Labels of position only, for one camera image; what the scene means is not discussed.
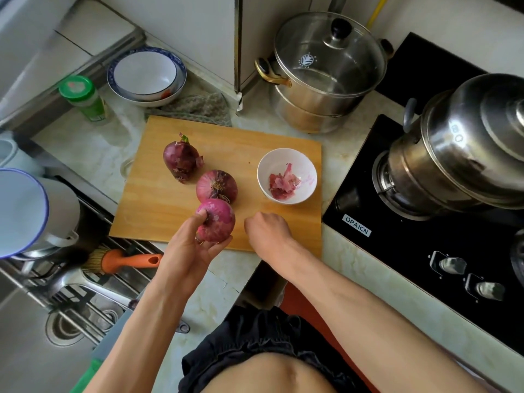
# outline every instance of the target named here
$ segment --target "plastic bottle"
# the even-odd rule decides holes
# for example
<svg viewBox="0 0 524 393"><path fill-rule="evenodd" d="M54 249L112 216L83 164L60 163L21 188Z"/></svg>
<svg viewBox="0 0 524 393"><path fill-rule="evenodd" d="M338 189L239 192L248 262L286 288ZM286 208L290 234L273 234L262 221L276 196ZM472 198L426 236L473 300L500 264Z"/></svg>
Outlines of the plastic bottle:
<svg viewBox="0 0 524 393"><path fill-rule="evenodd" d="M71 105L77 107L90 122L97 125L107 122L108 108L89 78L69 76L59 84L58 91Z"/></svg>

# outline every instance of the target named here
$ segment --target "wooden cutting board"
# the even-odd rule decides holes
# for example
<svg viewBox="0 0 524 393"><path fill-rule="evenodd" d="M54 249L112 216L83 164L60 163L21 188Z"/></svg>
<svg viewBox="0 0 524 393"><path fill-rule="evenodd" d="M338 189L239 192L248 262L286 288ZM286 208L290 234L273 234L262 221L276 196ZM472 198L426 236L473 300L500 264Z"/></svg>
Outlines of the wooden cutting board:
<svg viewBox="0 0 524 393"><path fill-rule="evenodd" d="M206 163L186 185L171 175L162 158L165 146L180 140L180 132L189 138ZM303 203L278 204L266 198L258 185L260 159L282 147L304 153L317 169L317 189ZM109 234L168 242L200 205L196 181L202 173L213 169L231 174L239 187L238 198L232 204L236 225L228 248L252 251L244 231L244 219L262 211L280 214L288 222L294 238L318 257L322 255L319 142L159 116L149 117Z"/></svg>

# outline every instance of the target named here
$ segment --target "gold pot handle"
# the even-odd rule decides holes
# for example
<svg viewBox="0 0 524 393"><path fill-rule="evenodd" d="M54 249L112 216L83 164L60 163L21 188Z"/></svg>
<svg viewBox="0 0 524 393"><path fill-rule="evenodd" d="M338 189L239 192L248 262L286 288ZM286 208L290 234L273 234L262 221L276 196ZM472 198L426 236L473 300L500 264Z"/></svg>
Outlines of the gold pot handle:
<svg viewBox="0 0 524 393"><path fill-rule="evenodd" d="M267 81L268 83L271 83L274 85L282 84L282 85L291 87L291 80L289 78L282 77L276 74L275 72L273 72L271 65L264 58L256 59L255 67L257 69L257 72L260 74L260 76L263 79L265 79L265 81Z"/></svg>

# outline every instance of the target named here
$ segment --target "black glass stovetop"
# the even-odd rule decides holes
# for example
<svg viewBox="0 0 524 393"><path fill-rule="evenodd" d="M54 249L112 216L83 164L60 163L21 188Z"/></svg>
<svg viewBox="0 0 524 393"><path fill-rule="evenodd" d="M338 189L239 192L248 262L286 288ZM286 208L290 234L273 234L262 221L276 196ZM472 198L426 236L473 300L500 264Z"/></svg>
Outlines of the black glass stovetop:
<svg viewBox="0 0 524 393"><path fill-rule="evenodd" d="M413 221L392 211L379 198L371 170L377 156L402 134L400 124L385 115L378 116L323 222L524 355L524 288L514 274L509 255L518 227L467 213ZM343 201L337 209L340 199ZM468 264L465 273L435 271L430 266L434 254L464 259ZM467 282L471 287L482 281L502 284L503 300L485 299L465 288Z"/></svg>

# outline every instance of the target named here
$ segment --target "kitchen counter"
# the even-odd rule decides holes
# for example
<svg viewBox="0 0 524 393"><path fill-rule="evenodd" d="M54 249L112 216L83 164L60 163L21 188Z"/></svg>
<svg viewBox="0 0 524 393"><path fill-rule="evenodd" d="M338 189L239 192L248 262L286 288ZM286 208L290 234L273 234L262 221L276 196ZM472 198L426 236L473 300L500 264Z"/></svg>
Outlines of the kitchen counter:
<svg viewBox="0 0 524 393"><path fill-rule="evenodd" d="M188 84L185 95L204 92L198 85ZM136 152L145 119L141 109L121 101L108 87L100 93L115 113L109 124L95 127L73 109L39 132L34 140L118 202L125 184L120 166ZM403 118L402 106L372 92L343 129L325 135L308 135L283 123L272 111L267 94L267 85L258 83L244 98L244 110L239 115L232 113L233 126L321 142L322 211L330 204L378 114L399 123ZM524 357L325 225L322 225L322 237L322 259L326 264L382 298L464 364L510 391L524 391L521 372ZM156 245L161 250L166 246ZM230 250L223 251L213 261L183 315L191 325L191 332L174 336L153 391L176 389L182 377L181 358L221 323L259 262L253 253Z"/></svg>

